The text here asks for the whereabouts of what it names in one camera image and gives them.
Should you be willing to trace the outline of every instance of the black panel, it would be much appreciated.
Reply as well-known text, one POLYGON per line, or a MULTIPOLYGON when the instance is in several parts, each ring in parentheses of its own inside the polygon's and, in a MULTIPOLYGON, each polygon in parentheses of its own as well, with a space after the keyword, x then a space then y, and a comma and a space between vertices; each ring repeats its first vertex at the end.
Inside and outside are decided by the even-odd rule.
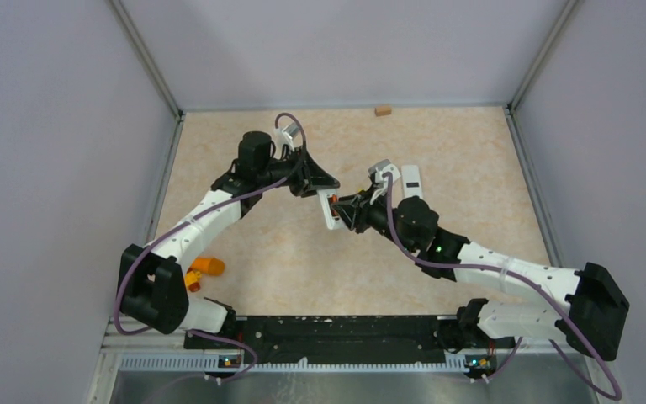
MULTIPOLYGON (((451 327, 445 329, 459 329, 456 320, 437 316, 249 316, 237 320, 228 333, 251 346, 260 363, 295 363, 306 357, 310 364, 428 364, 445 360, 435 334, 446 323, 451 327)), ((486 338, 468 340, 464 347, 488 345, 486 338)), ((513 338, 496 344, 512 346, 513 338)), ((187 336, 184 347, 230 348, 195 336, 187 336)))

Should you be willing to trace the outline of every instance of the orange object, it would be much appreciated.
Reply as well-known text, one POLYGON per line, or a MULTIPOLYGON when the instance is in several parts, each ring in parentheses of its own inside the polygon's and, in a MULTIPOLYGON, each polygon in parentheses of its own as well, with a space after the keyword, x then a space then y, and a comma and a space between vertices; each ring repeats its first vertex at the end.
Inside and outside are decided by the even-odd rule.
POLYGON ((197 257, 190 268, 205 275, 219 276, 224 273, 226 266, 220 259, 197 257))
POLYGON ((184 275, 184 286, 194 293, 202 289, 202 285, 199 283, 202 275, 219 276, 224 273, 225 268, 224 261, 220 259, 197 257, 187 270, 187 274, 184 275))
MULTIPOLYGON (((338 201, 338 195, 332 195, 330 198, 328 198, 328 206, 330 206, 331 204, 335 204, 337 201, 338 201)), ((331 215, 338 216, 338 212, 334 211, 332 207, 331 207, 331 215)))
POLYGON ((389 105, 378 105, 375 107, 375 116, 385 116, 392 114, 392 107, 389 105))

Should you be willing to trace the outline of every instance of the white wall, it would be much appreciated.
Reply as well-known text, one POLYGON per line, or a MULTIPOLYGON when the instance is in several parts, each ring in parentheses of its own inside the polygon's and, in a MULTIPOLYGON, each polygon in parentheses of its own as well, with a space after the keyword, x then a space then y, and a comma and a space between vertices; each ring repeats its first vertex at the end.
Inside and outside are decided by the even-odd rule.
POLYGON ((565 0, 124 0, 183 109, 502 104, 565 0))
POLYGON ((84 399, 173 127, 104 0, 0 0, 0 403, 84 399))
POLYGON ((646 402, 646 2, 585 2, 520 111, 571 265, 605 264, 630 301, 619 364, 646 402))

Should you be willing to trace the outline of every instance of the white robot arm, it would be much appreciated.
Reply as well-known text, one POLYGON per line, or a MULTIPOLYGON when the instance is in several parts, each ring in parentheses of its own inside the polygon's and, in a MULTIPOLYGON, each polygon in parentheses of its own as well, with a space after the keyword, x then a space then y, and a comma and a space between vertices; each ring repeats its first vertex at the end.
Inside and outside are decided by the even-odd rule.
MULTIPOLYGON (((244 194, 273 183, 288 186, 295 196, 317 195, 329 229, 347 228, 361 233, 372 227, 392 239, 386 215, 387 191, 383 175, 400 177, 397 167, 387 160, 368 170, 369 189, 338 197, 340 184, 305 152, 305 145, 293 148, 297 127, 276 130, 274 139, 263 132, 249 132, 239 145, 239 155, 229 172, 218 178, 198 205, 178 224, 188 222, 168 239, 155 245, 135 269, 125 286, 120 310, 156 330, 169 333, 177 328, 222 332, 234 317, 234 310, 222 303, 190 296, 183 277, 194 259, 227 226, 237 222, 261 198, 238 200, 244 194), (272 156, 274 150, 281 157, 272 156), (205 210, 230 199, 206 215, 205 210)), ((541 299, 536 290, 506 276, 506 271, 523 275, 552 296, 603 359, 617 354, 628 303, 610 274, 603 267, 588 263, 584 270, 554 268, 525 262, 493 252, 467 237, 437 226, 439 215, 417 196, 403 199, 394 212, 394 228, 403 247, 430 263, 484 264, 502 268, 501 274, 483 269, 438 269, 417 264, 433 278, 481 284, 516 295, 521 304, 473 299, 458 311, 458 322, 466 332, 482 332, 486 337, 530 337, 566 341, 581 353, 585 347, 568 330, 556 311, 541 299)), ((130 246, 123 253, 120 281, 131 269, 143 248, 130 246)))

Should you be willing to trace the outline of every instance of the tabletop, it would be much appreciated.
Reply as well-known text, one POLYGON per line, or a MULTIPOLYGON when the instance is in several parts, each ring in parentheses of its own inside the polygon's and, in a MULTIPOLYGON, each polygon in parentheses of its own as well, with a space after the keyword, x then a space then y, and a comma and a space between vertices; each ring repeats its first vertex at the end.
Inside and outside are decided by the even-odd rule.
MULTIPOLYGON (((157 233, 175 225, 236 158, 241 136, 273 132, 281 111, 188 113, 157 233)), ((366 189, 368 168, 388 158, 420 168, 425 201, 439 226, 499 253, 548 263, 501 107, 292 112, 315 161, 341 182, 339 195, 366 189)), ((400 182, 394 203, 401 198, 400 182)), ((199 295, 241 315, 453 314, 472 298, 516 298, 433 279, 373 230, 329 231, 317 197, 275 189, 201 254, 226 264, 202 279, 199 295)))

